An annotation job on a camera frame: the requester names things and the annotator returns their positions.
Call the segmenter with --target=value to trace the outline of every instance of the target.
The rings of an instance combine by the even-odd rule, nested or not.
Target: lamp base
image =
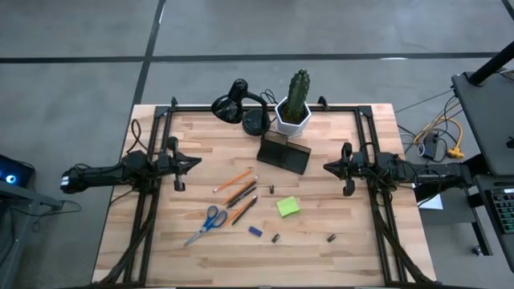
[[[266,117],[266,127],[263,128],[263,110],[251,109],[243,116],[243,129],[251,136],[261,136],[270,128],[270,119]]]

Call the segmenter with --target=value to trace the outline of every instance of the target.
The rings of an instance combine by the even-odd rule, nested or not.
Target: blue eraser
[[[250,229],[248,229],[250,231],[250,233],[254,234],[255,236],[257,237],[260,237],[263,235],[263,232],[253,226],[250,226]]]

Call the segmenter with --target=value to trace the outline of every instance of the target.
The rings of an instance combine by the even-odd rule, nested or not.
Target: white hexagonal pot
[[[300,124],[289,124],[287,122],[282,121],[282,118],[280,117],[280,108],[288,101],[287,97],[284,97],[282,101],[280,101],[279,104],[275,106],[275,113],[276,113],[276,130],[286,136],[299,136],[305,126],[308,123],[308,120],[311,118],[311,110],[308,109],[308,105],[304,103],[305,111],[307,112],[307,116],[304,118],[304,121],[302,121]]]

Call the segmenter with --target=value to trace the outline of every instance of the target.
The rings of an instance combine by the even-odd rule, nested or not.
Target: wooden table
[[[372,107],[381,151],[402,156],[392,105],[373,104]],[[148,143],[154,108],[153,105],[137,105],[133,110],[132,118],[141,122],[144,144]],[[175,112],[170,135],[179,139],[181,152],[201,157],[202,163],[184,177],[185,192],[174,191],[173,176],[163,180],[148,286],[383,284],[366,184],[356,180],[355,194],[343,197],[344,182],[322,167],[341,157],[345,141],[351,142],[354,150],[359,147],[353,114],[312,114],[303,135],[292,140],[312,149],[303,176],[257,161],[259,138],[248,136],[241,124],[224,123],[210,112]],[[132,134],[128,133],[124,151],[133,141]],[[212,230],[185,248],[184,242],[205,221],[207,207],[221,207],[223,200],[251,176],[218,193],[213,193],[213,188],[250,167],[260,175],[255,191],[259,201],[255,206],[235,226]],[[269,185],[275,186],[275,194],[269,194]],[[116,187],[112,197],[127,190],[128,187]],[[275,204],[289,196],[296,197],[301,211],[281,218]],[[245,198],[234,209],[250,198]],[[137,193],[132,193],[108,211],[93,281],[109,272],[129,244],[136,203]],[[393,206],[403,247],[424,274],[434,279],[412,190],[400,188],[394,192]],[[263,236],[257,238],[250,234],[249,226],[260,228]],[[281,237],[274,244],[271,238],[277,233]],[[337,238],[328,243],[326,239],[330,234]],[[396,276],[390,248],[388,255]]]

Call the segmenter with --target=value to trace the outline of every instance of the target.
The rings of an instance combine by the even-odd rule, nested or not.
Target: concrete floor
[[[141,56],[158,0],[0,1],[0,58]],[[512,41],[501,0],[168,0],[155,55],[494,52]],[[143,104],[209,104],[234,79],[253,92],[287,92],[300,68],[309,100],[392,103],[396,109],[444,92],[456,73],[486,59],[152,63]],[[119,155],[141,63],[0,64],[0,153],[32,163],[36,189],[77,201],[78,214],[46,218],[16,278],[17,288],[84,285],[91,278],[110,188],[64,195],[62,172],[77,162],[109,165]],[[397,114],[418,131],[451,95]],[[469,126],[462,150],[478,152]],[[421,161],[414,150],[411,161]],[[438,280],[508,288],[514,275],[487,216],[494,256],[476,258],[471,225],[425,226]]]

